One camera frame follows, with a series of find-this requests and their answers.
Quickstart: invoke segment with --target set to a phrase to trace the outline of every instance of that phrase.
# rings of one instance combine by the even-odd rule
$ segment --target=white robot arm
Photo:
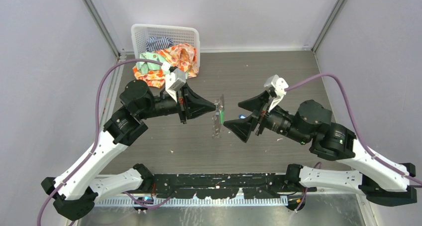
[[[238,104],[252,112],[250,116],[226,121],[224,126],[243,142],[248,140],[258,125],[256,135],[267,128],[302,145],[312,142],[311,153],[355,169],[329,171],[291,164],[286,173],[287,181],[302,187],[349,190],[366,195],[369,201],[384,206],[416,202],[416,189],[410,185],[409,179],[371,157],[352,131],[331,122],[330,110],[314,100],[308,100],[300,104],[295,115],[291,115],[277,105],[286,94],[286,81],[275,75],[265,82],[264,87],[265,91],[260,95]],[[405,172],[406,176],[415,176],[413,164],[395,163],[370,150],[388,165]]]
[[[128,190],[147,190],[152,185],[153,175],[142,164],[121,174],[104,179],[95,177],[111,160],[126,150],[144,133],[148,127],[143,119],[175,114],[180,121],[197,118],[215,111],[215,105],[197,94],[186,84],[185,74],[173,68],[166,75],[166,88],[160,96],[153,96],[147,84],[142,80],[131,81],[120,95],[123,106],[117,110],[100,132],[95,152],[90,159],[64,184],[54,195],[53,203],[57,212],[70,220],[77,220],[86,215],[94,204],[101,200]],[[41,183],[47,194],[72,172],[88,154],[94,144],[63,174],[47,177]]]

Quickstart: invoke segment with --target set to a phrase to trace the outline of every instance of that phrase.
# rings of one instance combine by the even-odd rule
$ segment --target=gray wood-grain tabletop
[[[134,80],[132,67],[124,66],[119,94]],[[188,84],[201,97],[214,102],[224,94],[224,119],[237,119],[250,113],[237,103],[264,91],[265,80],[277,74],[289,85],[318,74],[310,51],[235,52],[201,54],[198,77]],[[322,80],[315,80],[289,92],[280,106],[294,114],[299,104],[314,99],[331,109]],[[116,100],[114,111],[121,107]],[[117,156],[102,174],[118,174],[136,163],[143,163],[152,173],[254,173],[286,172],[287,165],[313,166],[322,161],[323,169],[349,170],[346,165],[329,162],[309,153],[310,144],[302,146],[282,135],[264,130],[241,142],[223,126],[221,138],[212,139],[212,116],[208,113],[181,124],[177,115],[147,119],[149,129],[131,147]]]

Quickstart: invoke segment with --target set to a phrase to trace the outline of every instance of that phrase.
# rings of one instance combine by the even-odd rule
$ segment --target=white wall
[[[337,74],[365,140],[378,152],[411,162],[422,179],[422,2],[348,0],[317,52],[322,72]],[[337,85],[326,80],[337,120],[350,126]],[[421,225],[419,203],[376,206],[381,226]]]
[[[336,1],[93,0],[120,51],[135,23],[196,28],[206,50],[309,49]]]
[[[98,84],[115,57],[82,0],[0,0],[0,225],[35,225],[46,176],[91,145]],[[52,207],[44,226],[63,225]]]

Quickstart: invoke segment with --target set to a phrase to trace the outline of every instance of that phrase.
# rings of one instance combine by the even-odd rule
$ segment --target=white vent grille
[[[155,198],[154,204],[163,202],[164,199]],[[286,206],[287,196],[280,196],[278,199],[250,199],[243,196],[236,196],[233,199],[204,200],[194,197],[193,199],[170,199],[161,207],[219,207],[219,206]],[[95,204],[96,207],[132,207],[134,202],[128,196],[115,196]]]

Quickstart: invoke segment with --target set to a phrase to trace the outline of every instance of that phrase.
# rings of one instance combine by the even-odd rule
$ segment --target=laundry basket
[[[146,41],[149,37],[169,37],[174,44],[188,43],[197,50],[197,65],[200,66],[200,41],[199,33],[194,28],[154,25],[154,24],[134,24],[131,28],[132,44],[135,56],[146,51]]]

